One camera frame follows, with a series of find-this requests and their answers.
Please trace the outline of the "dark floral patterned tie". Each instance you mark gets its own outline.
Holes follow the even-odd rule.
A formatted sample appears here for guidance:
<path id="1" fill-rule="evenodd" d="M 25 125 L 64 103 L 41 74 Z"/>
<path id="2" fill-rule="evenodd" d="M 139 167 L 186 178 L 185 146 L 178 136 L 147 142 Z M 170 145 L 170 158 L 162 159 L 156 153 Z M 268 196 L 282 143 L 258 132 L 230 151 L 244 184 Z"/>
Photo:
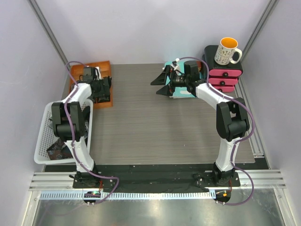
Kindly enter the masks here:
<path id="1" fill-rule="evenodd" d="M 106 103 L 111 101 L 110 90 L 103 92 L 102 90 L 94 93 L 96 103 Z"/>

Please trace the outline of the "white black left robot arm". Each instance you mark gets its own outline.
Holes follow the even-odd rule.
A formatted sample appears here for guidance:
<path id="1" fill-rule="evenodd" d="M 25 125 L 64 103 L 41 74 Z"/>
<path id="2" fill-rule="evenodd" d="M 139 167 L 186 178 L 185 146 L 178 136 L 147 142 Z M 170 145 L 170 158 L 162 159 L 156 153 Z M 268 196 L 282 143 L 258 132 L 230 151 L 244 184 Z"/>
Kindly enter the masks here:
<path id="1" fill-rule="evenodd" d="M 89 98 L 109 98 L 111 78 L 103 78 L 99 67 L 84 66 L 80 79 L 71 79 L 74 87 L 70 94 L 51 105 L 53 131 L 69 148 L 76 162 L 74 180 L 94 188 L 101 178 L 85 142 L 86 125 L 81 107 Z"/>

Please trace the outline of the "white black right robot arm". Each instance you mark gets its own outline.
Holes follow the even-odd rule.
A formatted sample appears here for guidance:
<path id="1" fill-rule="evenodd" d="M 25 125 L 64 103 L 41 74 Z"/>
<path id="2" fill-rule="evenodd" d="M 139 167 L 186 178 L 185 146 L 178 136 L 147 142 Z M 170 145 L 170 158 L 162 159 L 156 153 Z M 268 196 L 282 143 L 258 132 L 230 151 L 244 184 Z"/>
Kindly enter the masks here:
<path id="1" fill-rule="evenodd" d="M 227 186 L 234 177 L 235 157 L 239 141 L 250 128 L 249 119 L 242 98 L 222 94 L 200 76 L 201 63 L 186 61 L 183 71 L 177 61 L 166 65 L 162 73 L 151 82 L 160 85 L 156 93 L 171 97 L 176 88 L 186 88 L 194 97 L 204 100 L 216 111 L 216 130 L 221 138 L 219 154 L 214 162 L 211 175 L 207 178 L 215 186 Z"/>

